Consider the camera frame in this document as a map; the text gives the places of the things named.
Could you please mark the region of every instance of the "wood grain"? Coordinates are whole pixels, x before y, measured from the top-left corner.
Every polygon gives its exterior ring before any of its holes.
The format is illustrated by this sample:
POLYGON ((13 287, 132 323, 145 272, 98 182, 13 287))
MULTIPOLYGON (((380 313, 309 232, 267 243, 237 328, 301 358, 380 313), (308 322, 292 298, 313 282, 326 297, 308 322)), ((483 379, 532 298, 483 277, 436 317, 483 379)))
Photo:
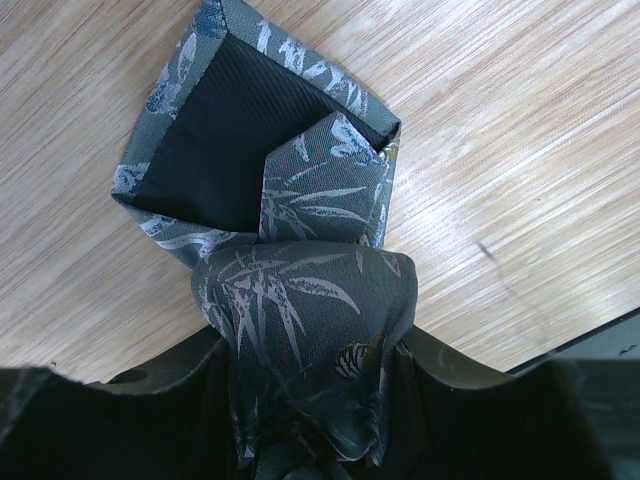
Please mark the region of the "wood grain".
MULTIPOLYGON (((0 365, 107 380, 205 325, 109 198, 198 3, 0 2, 0 365)), ((640 305, 640 2, 250 3, 404 121, 419 326, 508 369, 640 305)))

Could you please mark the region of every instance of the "wooden table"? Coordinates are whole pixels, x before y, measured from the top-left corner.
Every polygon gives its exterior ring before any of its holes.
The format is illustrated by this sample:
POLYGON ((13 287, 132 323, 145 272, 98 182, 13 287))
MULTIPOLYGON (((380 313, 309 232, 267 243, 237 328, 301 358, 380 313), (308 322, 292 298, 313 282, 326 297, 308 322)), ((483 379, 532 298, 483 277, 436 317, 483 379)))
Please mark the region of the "wooden table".
MULTIPOLYGON (((107 380, 205 322, 109 198, 200 0, 0 2, 0 365, 107 380)), ((640 3, 253 0, 404 121, 416 324, 508 369, 640 305, 640 3)))

